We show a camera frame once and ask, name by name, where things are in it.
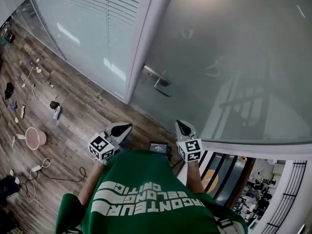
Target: black and white marker cube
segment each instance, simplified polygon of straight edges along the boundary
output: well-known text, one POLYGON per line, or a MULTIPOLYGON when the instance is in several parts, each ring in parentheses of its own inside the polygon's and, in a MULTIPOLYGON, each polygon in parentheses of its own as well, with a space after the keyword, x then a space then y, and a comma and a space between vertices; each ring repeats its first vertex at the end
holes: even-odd
POLYGON ((89 141, 88 145, 90 153, 101 162, 115 154, 115 147, 100 134, 95 134, 89 141))
POLYGON ((199 160, 201 151, 203 150, 200 138, 179 142, 178 148, 185 162, 199 160))

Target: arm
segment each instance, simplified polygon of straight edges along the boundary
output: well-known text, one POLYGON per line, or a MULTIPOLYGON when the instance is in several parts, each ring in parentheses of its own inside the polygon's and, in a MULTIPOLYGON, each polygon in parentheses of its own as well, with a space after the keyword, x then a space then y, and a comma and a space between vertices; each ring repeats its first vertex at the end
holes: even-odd
POLYGON ((96 161, 92 168, 92 171, 87 177, 86 182, 84 183, 78 195, 78 199, 85 209, 88 207, 90 203, 92 194, 97 186, 100 176, 102 175, 103 169, 104 165, 101 162, 96 161))
POLYGON ((186 187, 194 194, 204 192, 204 188, 201 184, 198 161, 187 163, 186 187))

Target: white door frame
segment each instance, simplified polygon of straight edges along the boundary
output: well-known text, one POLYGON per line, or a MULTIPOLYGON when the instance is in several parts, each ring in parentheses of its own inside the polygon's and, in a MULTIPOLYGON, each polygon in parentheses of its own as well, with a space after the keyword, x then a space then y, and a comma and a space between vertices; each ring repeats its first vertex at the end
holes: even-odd
POLYGON ((170 0, 150 0, 146 13, 141 13, 142 17, 138 19, 143 27, 136 29, 134 41, 132 45, 130 63, 132 68, 129 69, 127 77, 128 92, 124 99, 124 103, 129 104, 137 85, 137 81, 142 71, 146 56, 152 45, 153 39, 157 32, 158 26, 161 23, 162 17, 165 14, 170 0))
POLYGON ((312 159, 312 144, 259 145, 203 141, 205 150, 237 156, 282 159, 312 159))

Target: small screen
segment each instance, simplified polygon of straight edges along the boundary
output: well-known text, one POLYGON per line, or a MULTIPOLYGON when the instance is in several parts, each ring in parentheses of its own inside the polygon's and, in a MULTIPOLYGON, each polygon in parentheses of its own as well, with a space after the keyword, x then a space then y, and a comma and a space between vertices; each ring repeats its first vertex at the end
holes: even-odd
POLYGON ((167 154, 168 145, 166 143, 151 143, 150 151, 160 153, 160 154, 167 154))

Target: cord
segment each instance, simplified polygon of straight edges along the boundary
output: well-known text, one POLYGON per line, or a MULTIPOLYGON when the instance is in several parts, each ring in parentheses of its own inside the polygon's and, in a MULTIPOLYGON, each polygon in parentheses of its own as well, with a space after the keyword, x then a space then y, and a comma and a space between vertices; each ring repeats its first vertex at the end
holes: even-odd
POLYGON ((45 205, 44 205, 43 203, 41 203, 41 202, 39 201, 39 199, 38 199, 38 194, 37 194, 37 191, 36 191, 36 187, 35 187, 35 184, 34 184, 34 180, 38 177, 38 171, 40 171, 44 176, 48 177, 49 179, 54 179, 54 180, 62 180, 62 181, 70 181, 70 182, 76 182, 76 183, 78 183, 78 182, 83 181, 83 180, 86 178, 86 171, 85 171, 85 169, 84 169, 83 167, 80 167, 80 169, 79 169, 80 174, 83 176, 83 178, 80 179, 80 180, 72 180, 72 179, 64 179, 64 178, 54 178, 54 177, 50 177, 50 176, 46 175, 46 174, 42 171, 42 168, 48 168, 48 167, 51 165, 51 163, 52 163, 51 158, 49 158, 49 157, 48 157, 48 158, 45 158, 45 159, 43 160, 43 163, 42 163, 41 166, 36 165, 36 166, 34 166, 33 169, 30 170, 30 178, 31 178, 31 179, 28 179, 28 180, 25 181, 25 183, 20 184, 20 186, 22 186, 22 185, 25 186, 25 188, 26 188, 26 195, 27 195, 27 197, 30 197, 29 190, 28 190, 28 187, 27 187, 27 182, 31 181, 31 182, 33 183, 33 186, 34 186, 34 190, 35 190, 35 194, 36 194, 36 198, 37 198, 37 199, 32 199, 32 200, 28 201, 26 198, 22 197, 20 194, 19 194, 19 195, 20 195, 20 197, 21 197, 22 199, 24 199, 24 200, 27 201, 28 203, 31 203, 32 201, 36 201, 36 202, 37 202, 37 205, 38 205, 38 207, 39 207, 39 209, 42 210, 42 211, 44 211, 44 210, 46 209, 46 207, 45 207, 45 205), (47 166, 44 166, 44 163, 45 163, 45 161, 46 161, 47 159, 50 160, 50 163, 49 163, 47 166), (32 177, 32 172, 37 172, 36 177, 34 177, 34 178, 32 177))
POLYGON ((181 161, 183 161, 183 159, 180 159, 176 164, 174 164, 174 165, 171 167, 171 170, 173 170, 173 169, 176 167, 176 165, 177 165, 178 163, 180 163, 181 161))

